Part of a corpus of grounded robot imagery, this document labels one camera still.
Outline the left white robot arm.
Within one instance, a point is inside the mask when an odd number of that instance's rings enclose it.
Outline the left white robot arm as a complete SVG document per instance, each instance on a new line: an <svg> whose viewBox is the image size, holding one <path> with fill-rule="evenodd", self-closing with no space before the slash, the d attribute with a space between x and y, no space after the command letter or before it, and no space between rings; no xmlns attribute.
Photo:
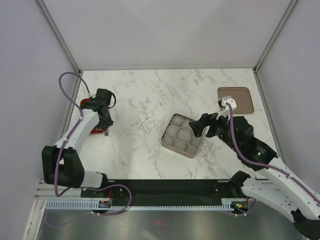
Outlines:
<svg viewBox="0 0 320 240"><path fill-rule="evenodd" d="M109 127L114 123L109 109L115 99L113 92L99 88L95 97L81 104L78 121L53 146L43 148L41 157L45 183L67 188L92 188L98 197L109 193L110 186L103 181L104 175L85 170L79 153L92 130L109 135Z"/></svg>

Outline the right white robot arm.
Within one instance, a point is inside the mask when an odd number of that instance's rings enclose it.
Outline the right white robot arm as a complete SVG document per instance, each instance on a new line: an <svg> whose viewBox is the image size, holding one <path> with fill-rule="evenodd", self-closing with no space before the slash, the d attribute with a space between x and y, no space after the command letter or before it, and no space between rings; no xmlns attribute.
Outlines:
<svg viewBox="0 0 320 240"><path fill-rule="evenodd" d="M189 123L199 137L208 127L207 138L218 137L234 152L242 164L275 184L280 192L263 187L248 174L238 171L228 185L233 197L243 194L273 208L290 220L294 228L309 240L320 238L320 195L305 184L266 143L254 136L254 128L243 116L219 116L204 113Z"/></svg>

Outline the rose gold chocolate box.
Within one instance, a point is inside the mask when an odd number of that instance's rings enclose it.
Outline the rose gold chocolate box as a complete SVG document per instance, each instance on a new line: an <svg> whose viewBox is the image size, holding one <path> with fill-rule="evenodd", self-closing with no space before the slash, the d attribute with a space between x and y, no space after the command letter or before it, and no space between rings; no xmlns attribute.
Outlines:
<svg viewBox="0 0 320 240"><path fill-rule="evenodd" d="M160 143L165 149L193 159L200 149L206 129L203 129L200 137L196 137L189 122L194 122L194 120L178 113L173 114Z"/></svg>

